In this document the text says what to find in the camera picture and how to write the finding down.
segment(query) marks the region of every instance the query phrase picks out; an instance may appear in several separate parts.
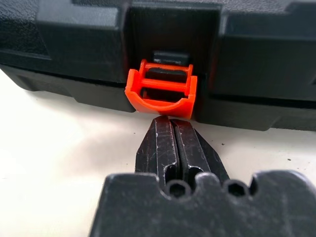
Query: tool case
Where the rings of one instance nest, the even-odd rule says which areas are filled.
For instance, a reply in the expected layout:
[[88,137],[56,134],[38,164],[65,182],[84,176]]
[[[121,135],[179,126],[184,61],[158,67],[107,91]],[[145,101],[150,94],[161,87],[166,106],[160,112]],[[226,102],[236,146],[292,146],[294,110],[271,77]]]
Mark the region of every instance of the tool case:
[[168,80],[143,78],[153,110],[188,99],[169,66],[192,65],[196,91],[176,115],[315,131],[315,55],[313,0],[0,0],[0,69],[23,89],[115,110],[139,108],[125,88],[141,62]]

